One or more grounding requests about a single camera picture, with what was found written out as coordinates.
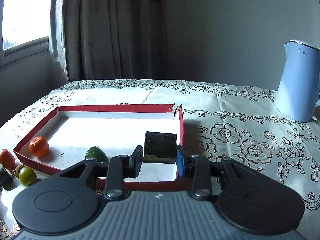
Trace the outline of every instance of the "curtain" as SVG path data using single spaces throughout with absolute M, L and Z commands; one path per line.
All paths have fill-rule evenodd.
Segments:
M 163 0 L 52 0 L 60 75 L 68 81 L 166 78 L 163 8 Z

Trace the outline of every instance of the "gray wall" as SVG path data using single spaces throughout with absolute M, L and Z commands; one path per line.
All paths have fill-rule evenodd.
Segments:
M 289 39 L 320 47 L 319 0 L 165 0 L 170 78 L 277 90 Z
M 48 94 L 51 58 L 44 51 L 0 69 L 0 126 L 16 113 Z

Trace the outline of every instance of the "dark green fruit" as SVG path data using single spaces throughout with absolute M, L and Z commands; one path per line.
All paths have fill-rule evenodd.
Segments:
M 12 176 L 0 165 L 0 186 L 5 186 L 12 181 Z
M 91 147 L 85 155 L 85 158 L 91 158 L 91 157 L 95 158 L 98 163 L 109 161 L 105 153 L 96 146 Z
M 20 182 L 22 185 L 29 187 L 35 184 L 38 180 L 36 173 L 30 167 L 23 167 L 19 173 Z

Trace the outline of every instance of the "orange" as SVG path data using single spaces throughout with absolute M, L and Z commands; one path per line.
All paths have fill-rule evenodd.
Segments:
M 41 158 L 49 151 L 49 144 L 43 136 L 34 137 L 29 143 L 29 151 L 34 157 Z
M 15 167 L 15 159 L 11 152 L 6 149 L 2 149 L 0 151 L 0 163 L 1 165 L 9 171 L 14 170 Z

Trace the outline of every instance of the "floral lace tablecloth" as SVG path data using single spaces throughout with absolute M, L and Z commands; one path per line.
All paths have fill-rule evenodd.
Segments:
M 211 161 L 229 156 L 296 190 L 305 203 L 298 231 L 320 238 L 320 126 L 292 122 L 274 107 L 276 92 L 258 87 L 171 80 L 71 82 L 53 90 L 0 128 L 0 148 L 12 150 L 56 106 L 171 104 L 183 106 L 184 149 Z M 220 192 L 216 179 L 213 191 Z M 19 228 L 11 212 L 24 187 L 1 192 L 0 239 Z

